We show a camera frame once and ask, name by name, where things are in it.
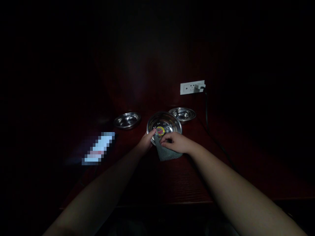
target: gray cloth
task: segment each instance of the gray cloth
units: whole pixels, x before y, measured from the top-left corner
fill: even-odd
[[[160,161],[168,161],[171,159],[176,159],[181,157],[183,154],[175,152],[171,149],[168,149],[166,147],[162,147],[160,144],[160,138],[157,134],[153,136],[155,146],[157,147],[157,153]]]

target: right hand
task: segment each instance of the right hand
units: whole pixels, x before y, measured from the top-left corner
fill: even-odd
[[[171,149],[175,152],[179,153],[189,153],[193,149],[194,141],[186,138],[184,135],[179,134],[177,132],[167,133],[165,134],[161,141],[161,145],[168,149]]]

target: metal bowl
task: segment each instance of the metal bowl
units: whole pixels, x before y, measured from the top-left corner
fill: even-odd
[[[157,129],[157,133],[160,138],[162,138],[162,136],[166,133],[182,133],[180,121],[175,116],[165,111],[157,112],[149,119],[147,124],[147,133],[154,128]],[[151,138],[151,143],[155,145],[153,137]]]
[[[175,116],[182,125],[196,117],[196,113],[189,108],[173,108],[169,110],[169,113]]]
[[[114,126],[119,129],[130,130],[136,127],[141,120],[141,115],[137,112],[128,112],[120,115],[114,120]]]

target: yellow label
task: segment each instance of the yellow label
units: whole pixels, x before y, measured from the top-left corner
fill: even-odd
[[[162,126],[158,126],[158,127],[157,127],[157,134],[158,134],[159,136],[162,136],[164,133],[165,133],[164,128],[163,128]]]

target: wall outlet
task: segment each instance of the wall outlet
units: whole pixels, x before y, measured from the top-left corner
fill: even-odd
[[[203,88],[202,89],[195,88],[196,84],[204,84],[204,80],[180,84],[180,94],[184,95],[190,93],[203,92]]]

